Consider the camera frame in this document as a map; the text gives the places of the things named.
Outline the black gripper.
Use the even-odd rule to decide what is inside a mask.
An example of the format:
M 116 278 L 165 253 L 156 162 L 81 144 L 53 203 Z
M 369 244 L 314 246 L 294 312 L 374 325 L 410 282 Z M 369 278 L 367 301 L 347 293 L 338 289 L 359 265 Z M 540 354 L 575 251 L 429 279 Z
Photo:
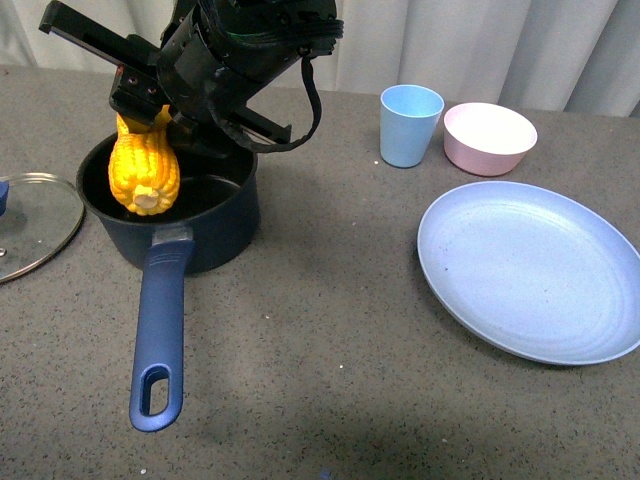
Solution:
M 311 126 L 318 127 L 322 106 L 312 62 L 333 52 L 344 23 L 333 1 L 177 1 L 160 46 L 154 46 L 52 1 L 39 28 L 116 66 L 109 104 L 130 133 L 168 124 L 175 151 L 225 158 L 235 147 L 287 152 L 313 136 L 308 131 L 294 140 L 289 127 L 247 103 L 299 65 Z

